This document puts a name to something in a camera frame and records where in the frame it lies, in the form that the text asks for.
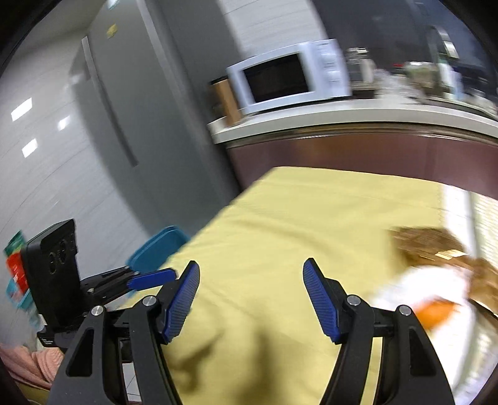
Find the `metal screw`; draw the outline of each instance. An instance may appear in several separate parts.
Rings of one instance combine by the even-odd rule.
[[[361,303],[361,298],[356,296],[356,295],[349,295],[348,298],[346,299],[349,305],[353,305],[356,307]]]
[[[154,305],[156,302],[157,298],[154,297],[153,295],[149,295],[142,300],[142,304],[145,305],[146,307],[150,307]]]
[[[102,314],[104,311],[104,307],[102,305],[97,305],[96,307],[92,308],[92,315],[93,316],[99,316]]]
[[[402,315],[408,316],[411,314],[411,309],[410,307],[407,307],[406,305],[401,305],[399,308],[399,311],[401,312]]]

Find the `orange object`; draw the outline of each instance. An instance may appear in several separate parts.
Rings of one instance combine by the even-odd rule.
[[[416,309],[415,315],[425,330],[431,330],[446,321],[455,306],[454,302],[438,299]]]
[[[28,290],[28,281],[26,280],[26,274],[24,273],[24,267],[22,267],[21,252],[16,252],[11,254],[6,260],[7,268],[12,274],[12,278],[15,283],[19,286],[24,295]]]

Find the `pink towel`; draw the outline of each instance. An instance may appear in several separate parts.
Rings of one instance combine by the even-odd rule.
[[[24,346],[8,348],[0,343],[0,358],[14,380],[49,390],[64,355],[59,349],[31,353]]]

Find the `sticker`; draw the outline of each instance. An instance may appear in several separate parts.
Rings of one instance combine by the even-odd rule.
[[[40,338],[40,341],[42,342],[42,344],[47,347],[47,346],[56,346],[55,345],[55,342],[51,339],[46,339],[46,338]]]
[[[107,30],[107,38],[112,38],[118,30],[118,26],[116,24],[113,24],[109,27]]]
[[[466,256],[467,254],[461,252],[457,249],[445,250],[444,252],[437,252],[434,256],[441,257],[446,260],[450,260],[453,257]]]

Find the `yellow cloth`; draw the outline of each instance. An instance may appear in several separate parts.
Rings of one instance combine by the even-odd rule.
[[[48,401],[50,391],[43,388],[35,388],[23,383],[17,383],[17,386],[23,395],[29,400],[30,404],[45,405]]]
[[[277,168],[256,182],[167,263],[201,268],[191,313],[164,349],[183,403],[318,404],[339,346],[322,333],[303,262],[314,257],[326,277],[368,300],[401,270],[387,230],[440,226],[439,193],[423,180],[309,168]],[[375,340],[363,404],[376,386]]]

